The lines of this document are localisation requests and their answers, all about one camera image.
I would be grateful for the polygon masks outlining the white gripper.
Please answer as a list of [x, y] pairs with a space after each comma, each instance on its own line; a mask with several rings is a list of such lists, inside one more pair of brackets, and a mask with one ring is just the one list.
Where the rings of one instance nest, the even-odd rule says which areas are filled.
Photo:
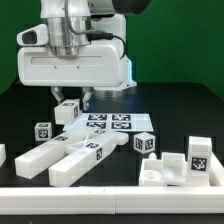
[[[82, 107], [89, 108], [92, 87], [123, 88], [128, 85], [128, 59], [120, 58], [116, 42], [93, 42], [78, 56], [54, 56], [49, 47], [24, 47], [18, 53], [19, 78], [29, 86], [83, 87]], [[61, 87], [51, 93], [59, 104]]]

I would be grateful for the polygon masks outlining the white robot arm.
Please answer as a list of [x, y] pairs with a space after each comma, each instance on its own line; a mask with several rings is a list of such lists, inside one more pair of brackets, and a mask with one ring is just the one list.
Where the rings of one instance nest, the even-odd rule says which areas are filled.
[[126, 17], [142, 13], [152, 0], [41, 0], [43, 23], [17, 35], [20, 81], [61, 89], [80, 87], [83, 107], [92, 92], [118, 95], [132, 88], [126, 55]]

